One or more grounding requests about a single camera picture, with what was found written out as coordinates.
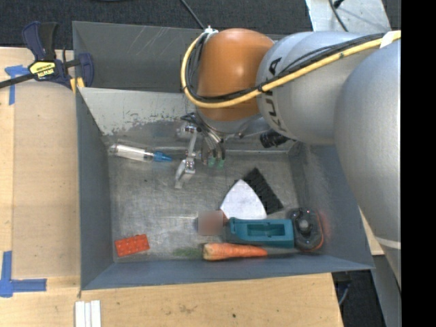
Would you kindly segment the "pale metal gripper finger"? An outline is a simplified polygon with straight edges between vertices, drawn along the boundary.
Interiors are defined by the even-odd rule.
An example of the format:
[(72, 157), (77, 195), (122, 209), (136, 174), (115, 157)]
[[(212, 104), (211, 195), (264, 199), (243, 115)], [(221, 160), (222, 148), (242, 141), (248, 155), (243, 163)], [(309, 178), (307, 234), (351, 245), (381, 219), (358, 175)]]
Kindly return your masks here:
[(178, 168), (176, 169), (175, 174), (175, 182), (174, 187), (176, 189), (182, 189), (183, 188), (183, 177), (185, 175), (185, 168), (186, 168), (186, 160), (181, 160), (180, 164), (178, 165)]
[(191, 158), (183, 160), (182, 182), (187, 183), (196, 173), (196, 161)]

